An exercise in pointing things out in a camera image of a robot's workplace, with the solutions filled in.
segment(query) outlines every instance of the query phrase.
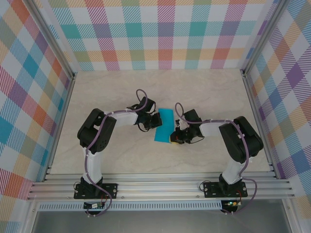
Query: purple cable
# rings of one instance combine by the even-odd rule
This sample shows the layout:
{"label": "purple cable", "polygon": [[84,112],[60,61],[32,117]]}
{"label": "purple cable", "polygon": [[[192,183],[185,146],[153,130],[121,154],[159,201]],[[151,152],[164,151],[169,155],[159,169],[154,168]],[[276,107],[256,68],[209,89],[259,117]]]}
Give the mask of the purple cable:
{"label": "purple cable", "polygon": [[112,204],[112,197],[111,197],[110,193],[108,193],[106,190],[104,190],[103,188],[101,188],[100,186],[98,186],[98,185],[90,178],[90,176],[89,176],[89,174],[88,174],[88,171],[87,171],[88,150],[89,150],[89,149],[95,144],[95,142],[97,141],[97,139],[98,139],[98,137],[99,137],[99,134],[100,134],[101,131],[102,131],[104,122],[105,122],[105,120],[107,119],[108,116],[110,116],[111,114],[115,114],[115,113],[133,113],[133,112],[140,111],[141,109],[143,109],[144,107],[146,107],[147,101],[148,101],[147,93],[146,93],[144,90],[142,90],[142,89],[137,89],[137,90],[136,90],[136,96],[137,96],[137,98],[138,98],[139,101],[140,101],[140,98],[139,98],[139,96],[138,96],[138,91],[141,91],[142,93],[144,93],[144,95],[145,95],[145,97],[146,97],[146,101],[145,101],[144,105],[143,105],[141,108],[138,108],[138,109],[135,109],[135,110],[117,110],[117,111],[114,111],[114,112],[111,112],[111,113],[106,114],[106,115],[104,116],[102,122],[101,122],[101,125],[100,125],[100,127],[99,127],[99,129],[98,129],[98,132],[97,132],[95,138],[93,139],[93,141],[91,142],[91,144],[90,144],[90,145],[87,147],[87,149],[86,149],[86,158],[85,158],[85,160],[84,160],[84,169],[85,169],[85,171],[86,171],[86,176],[87,176],[87,178],[89,179],[89,181],[91,181],[92,185],[94,185],[94,186],[97,187],[99,190],[101,190],[101,191],[103,191],[104,193],[106,193],[106,194],[109,196],[109,199],[110,199],[110,203],[109,203],[108,207],[107,207],[106,209],[102,210],[99,214],[94,215],[94,217],[100,216],[100,215],[104,214],[105,212],[107,212],[107,210],[110,208],[110,206],[111,206],[111,204]]}
{"label": "purple cable", "polygon": [[[241,170],[240,173],[239,173],[239,176],[242,177],[242,173],[245,171],[245,169],[247,168],[248,163],[249,163],[249,151],[248,151],[248,147],[247,147],[247,143],[246,143],[246,141],[245,141],[245,138],[243,137],[243,134],[242,134],[240,128],[238,127],[238,125],[237,125],[236,123],[234,123],[232,120],[212,120],[212,119],[209,119],[209,120],[198,121],[198,122],[197,122],[197,121],[196,121],[196,122],[194,122],[194,121],[188,121],[188,120],[184,119],[184,118],[182,117],[182,115],[179,114],[179,112],[178,112],[178,110],[177,110],[177,106],[178,106],[178,105],[181,107],[181,110],[182,110],[182,112],[183,112],[182,115],[184,114],[184,107],[183,107],[183,106],[181,105],[181,103],[179,103],[179,102],[177,102],[177,103],[175,104],[175,112],[176,112],[176,114],[178,115],[178,117],[179,117],[180,119],[182,119],[183,121],[187,122],[188,124],[202,124],[202,123],[211,123],[211,122],[218,122],[218,123],[219,123],[219,122],[223,122],[223,123],[225,123],[225,122],[228,122],[228,123],[232,124],[232,125],[236,128],[236,130],[238,131],[239,135],[241,136],[241,140],[242,140],[242,142],[243,142],[243,145],[244,145],[244,148],[245,148],[245,153],[246,153],[245,165],[244,165],[244,167],[242,168],[242,170]],[[249,204],[254,200],[255,195],[257,194],[257,183],[256,183],[256,181],[253,180],[253,179],[250,179],[250,178],[243,178],[243,179],[246,180],[246,181],[252,181],[252,182],[254,182],[254,184],[255,184],[255,191],[254,191],[254,194],[253,194],[251,200],[249,201],[249,203],[248,203],[244,208],[242,208],[242,209],[236,211],[235,213],[240,213],[240,212],[242,212],[243,210],[245,210],[245,209],[247,208],[247,206],[249,206]]]}

